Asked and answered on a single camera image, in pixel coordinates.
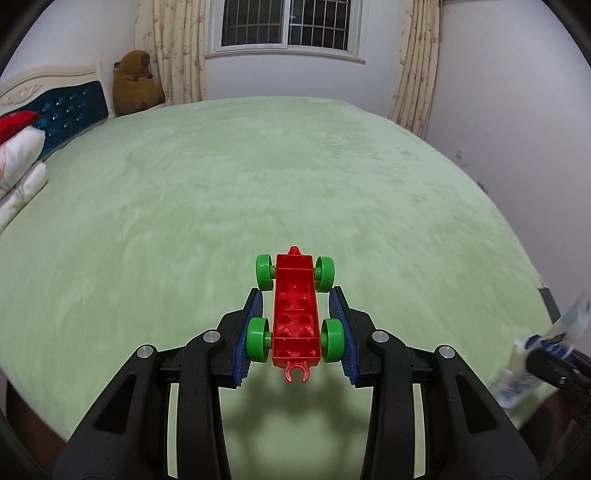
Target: red plastic block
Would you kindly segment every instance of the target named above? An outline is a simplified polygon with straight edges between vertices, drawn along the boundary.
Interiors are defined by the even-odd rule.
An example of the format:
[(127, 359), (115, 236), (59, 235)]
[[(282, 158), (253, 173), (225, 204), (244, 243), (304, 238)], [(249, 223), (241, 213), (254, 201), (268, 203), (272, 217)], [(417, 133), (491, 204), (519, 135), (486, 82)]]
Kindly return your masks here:
[(289, 382), (294, 368), (301, 369), (302, 380), (307, 381), (310, 367), (322, 358), (314, 263), (311, 255), (302, 255), (297, 247), (291, 247), (287, 255), (277, 255), (275, 262), (271, 345), (273, 365), (284, 369)]

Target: teddy bear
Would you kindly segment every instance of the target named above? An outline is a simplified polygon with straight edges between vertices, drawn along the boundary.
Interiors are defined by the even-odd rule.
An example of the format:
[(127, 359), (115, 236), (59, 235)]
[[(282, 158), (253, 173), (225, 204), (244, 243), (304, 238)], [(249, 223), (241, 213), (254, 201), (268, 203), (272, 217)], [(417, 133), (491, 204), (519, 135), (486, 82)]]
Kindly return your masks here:
[(115, 62), (113, 103), (119, 115), (141, 112), (165, 100), (161, 85), (152, 81), (150, 55), (133, 50)]

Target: red pillow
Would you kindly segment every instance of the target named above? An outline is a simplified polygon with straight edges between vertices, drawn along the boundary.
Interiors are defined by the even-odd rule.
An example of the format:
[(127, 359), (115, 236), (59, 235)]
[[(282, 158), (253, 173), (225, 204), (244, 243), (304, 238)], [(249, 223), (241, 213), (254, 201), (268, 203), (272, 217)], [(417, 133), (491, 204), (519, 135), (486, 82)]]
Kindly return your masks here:
[(23, 128), (36, 122), (41, 117), (35, 112), (14, 112), (0, 118), (0, 144), (14, 137)]

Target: white headboard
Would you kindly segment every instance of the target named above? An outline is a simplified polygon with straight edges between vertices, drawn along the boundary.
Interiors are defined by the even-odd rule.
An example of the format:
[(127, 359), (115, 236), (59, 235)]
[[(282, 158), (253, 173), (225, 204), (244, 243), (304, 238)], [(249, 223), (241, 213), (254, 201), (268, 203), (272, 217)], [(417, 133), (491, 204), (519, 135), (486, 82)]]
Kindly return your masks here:
[(100, 82), (109, 111), (109, 118), (115, 116), (109, 91), (103, 80), (100, 61), (90, 65), (73, 67), (45, 65), (25, 70), (13, 78), (0, 83), (0, 116), (21, 105), (31, 102), (42, 93), (60, 87), (82, 85), (97, 80)]
[(16, 110), (37, 113), (33, 126), (45, 131), (41, 158), (115, 116), (100, 62), (26, 70), (0, 84), (0, 116)]

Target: red toy car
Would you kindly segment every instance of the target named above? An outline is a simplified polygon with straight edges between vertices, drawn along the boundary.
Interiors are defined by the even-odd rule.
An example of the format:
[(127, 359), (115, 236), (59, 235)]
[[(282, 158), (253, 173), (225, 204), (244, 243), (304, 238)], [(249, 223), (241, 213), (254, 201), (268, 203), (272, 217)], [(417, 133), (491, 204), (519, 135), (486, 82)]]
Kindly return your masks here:
[(318, 257), (314, 267), (311, 255), (291, 247), (287, 255), (256, 258), (256, 281), (260, 290), (275, 285), (273, 331), (266, 318), (253, 318), (246, 334), (246, 351), (254, 362), (266, 362), (271, 350), (273, 365), (284, 369), (291, 382), (291, 371), (300, 368), (302, 380), (310, 377), (310, 367), (323, 358), (338, 362), (345, 349), (345, 333), (338, 319), (325, 319), (319, 329), (315, 291), (328, 293), (335, 280), (335, 264), (330, 257)]

